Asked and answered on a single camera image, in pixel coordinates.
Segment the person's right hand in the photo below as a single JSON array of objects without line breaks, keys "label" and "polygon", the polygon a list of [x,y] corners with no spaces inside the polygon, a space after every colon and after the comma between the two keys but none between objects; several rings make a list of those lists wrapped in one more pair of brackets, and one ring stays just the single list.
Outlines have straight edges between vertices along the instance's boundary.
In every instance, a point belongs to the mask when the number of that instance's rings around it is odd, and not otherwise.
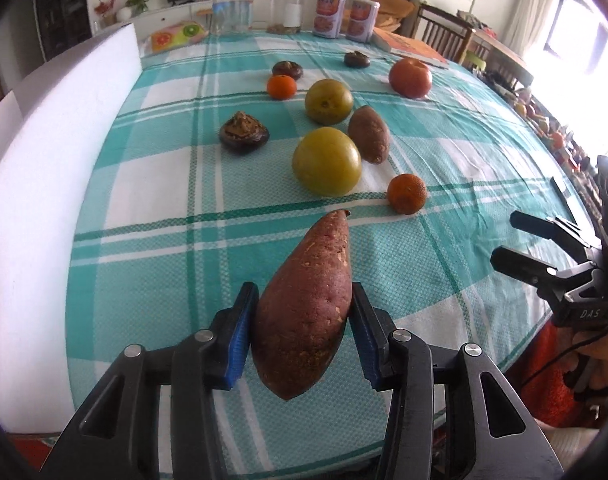
[{"label": "person's right hand", "polygon": [[559,362],[562,372],[574,372],[580,362],[580,356],[588,356],[597,362],[589,378],[589,388],[595,391],[608,388],[608,333],[597,341],[564,356]]}]

